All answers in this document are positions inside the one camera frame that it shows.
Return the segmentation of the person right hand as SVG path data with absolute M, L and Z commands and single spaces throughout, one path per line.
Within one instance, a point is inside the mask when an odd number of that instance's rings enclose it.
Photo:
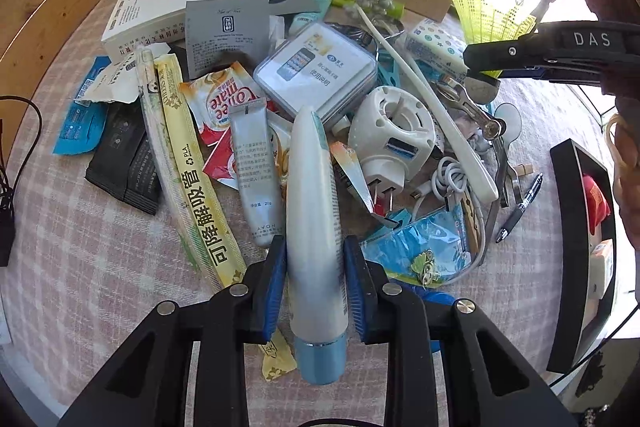
M 614 160 L 614 197 L 629 243 L 639 250 L 639 77 L 617 75 L 606 82 L 617 114 L 605 127 Z

